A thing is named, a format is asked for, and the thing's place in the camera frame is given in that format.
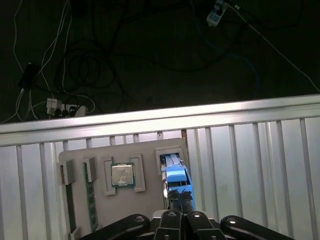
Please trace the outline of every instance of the small device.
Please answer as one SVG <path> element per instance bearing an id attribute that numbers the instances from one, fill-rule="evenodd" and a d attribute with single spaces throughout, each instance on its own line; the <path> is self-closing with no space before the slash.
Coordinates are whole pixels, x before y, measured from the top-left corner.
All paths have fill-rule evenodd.
<path id="1" fill-rule="evenodd" d="M 86 106 L 64 104 L 61 100 L 48 98 L 46 100 L 46 113 L 55 117 L 84 117 L 87 113 Z"/>
<path id="2" fill-rule="evenodd" d="M 210 27 L 218 26 L 227 8 L 228 8 L 227 1 L 216 0 L 213 9 L 211 10 L 208 17 L 206 18 L 206 22 L 209 24 Z"/>

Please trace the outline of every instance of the green circuit board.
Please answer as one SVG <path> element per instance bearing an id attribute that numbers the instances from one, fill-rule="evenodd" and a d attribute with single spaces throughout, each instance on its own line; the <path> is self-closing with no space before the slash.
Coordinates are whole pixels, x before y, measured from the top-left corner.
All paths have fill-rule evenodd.
<path id="1" fill-rule="evenodd" d="M 91 227 L 91 232 L 94 232 L 98 228 L 98 216 L 97 216 L 97 208 L 96 208 L 96 200 L 95 200 L 94 183 L 89 182 L 87 163 L 83 163 L 83 172 L 84 172 L 85 188 L 86 188 L 86 195 L 87 195 L 90 227 Z"/>

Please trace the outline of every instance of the dark floor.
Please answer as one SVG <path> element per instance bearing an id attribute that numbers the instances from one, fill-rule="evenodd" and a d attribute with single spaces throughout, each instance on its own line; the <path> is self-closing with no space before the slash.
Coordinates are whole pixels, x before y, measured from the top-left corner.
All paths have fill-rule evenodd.
<path id="1" fill-rule="evenodd" d="M 97 38 L 103 47 L 107 48 L 116 29 L 122 9 L 108 6 L 123 1 L 96 0 L 94 25 Z M 139 12 L 142 0 L 132 1 L 128 16 Z M 243 9 L 250 11 L 270 27 L 295 23 L 299 17 L 302 0 L 283 0 L 272 3 L 268 0 L 235 1 Z M 154 0 L 154 5 L 172 4 L 168 0 Z M 2 0 L 0 2 L 0 122 L 15 113 L 16 101 L 19 95 L 17 84 L 22 73 L 13 56 L 14 14 L 19 0 Z M 29 62 L 41 63 L 45 50 L 57 35 L 64 1 L 24 0 L 17 22 L 16 54 L 23 66 Z M 278 30 L 263 30 L 263 35 L 270 40 L 296 66 L 308 74 L 314 83 L 320 86 L 320 2 L 318 0 L 303 1 L 303 13 L 295 27 Z M 57 42 L 52 61 L 44 73 L 51 90 L 55 90 L 55 72 L 61 61 L 69 15 Z M 231 10 L 227 10 L 223 22 L 217 28 L 206 29 L 205 38 L 214 45 L 227 49 L 231 42 L 223 33 L 231 38 L 239 33 L 243 22 Z M 254 25 L 259 31 L 259 24 Z M 98 87 L 81 87 L 75 93 L 87 94 L 94 98 L 98 108 L 94 114 L 135 111 L 154 108 L 190 106 L 201 104 L 243 101 L 261 98 L 276 98 L 316 94 L 317 91 L 308 79 L 295 70 L 276 51 L 266 44 L 259 36 L 247 27 L 243 27 L 241 42 L 235 43 L 230 54 L 248 58 L 255 66 L 259 76 L 259 87 L 255 92 L 256 78 L 248 63 L 234 57 L 224 57 L 216 61 L 220 52 L 208 46 L 197 32 L 190 8 L 153 14 L 126 24 L 118 33 L 113 52 L 118 54 L 136 55 L 160 63 L 162 66 L 145 59 L 132 56 L 111 55 L 110 59 L 119 74 L 123 89 L 130 95 L 129 99 L 122 93 L 119 84 L 113 84 L 108 89 Z M 73 18 L 70 28 L 69 42 L 79 39 L 92 39 L 92 21 L 88 9 L 85 18 Z M 90 46 L 80 44 L 79 48 Z M 175 70 L 191 71 L 202 66 L 208 66 L 194 72 L 177 72 Z M 112 80 L 110 68 L 101 63 L 101 76 L 95 86 L 106 85 Z M 99 69 L 91 68 L 87 79 L 94 81 Z M 65 85 L 70 87 L 73 80 L 67 76 Z M 46 89 L 43 78 L 37 79 L 37 85 Z M 46 101 L 51 95 L 39 88 L 32 90 L 32 103 Z M 66 100 L 68 97 L 55 94 L 55 97 Z M 90 102 L 80 99 L 82 104 L 90 107 Z M 20 113 L 24 116 L 28 108 L 28 96 L 21 100 Z M 35 108 L 36 112 L 45 111 L 45 105 Z M 47 119 L 45 114 L 39 114 L 41 119 Z"/>

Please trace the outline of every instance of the cpu chip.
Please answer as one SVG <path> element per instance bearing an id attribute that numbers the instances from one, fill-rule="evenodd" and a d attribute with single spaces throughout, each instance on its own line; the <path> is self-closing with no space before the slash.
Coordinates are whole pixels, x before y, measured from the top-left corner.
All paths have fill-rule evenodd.
<path id="1" fill-rule="evenodd" d="M 135 186 L 135 165 L 133 163 L 116 163 L 111 165 L 112 186 L 134 187 Z"/>

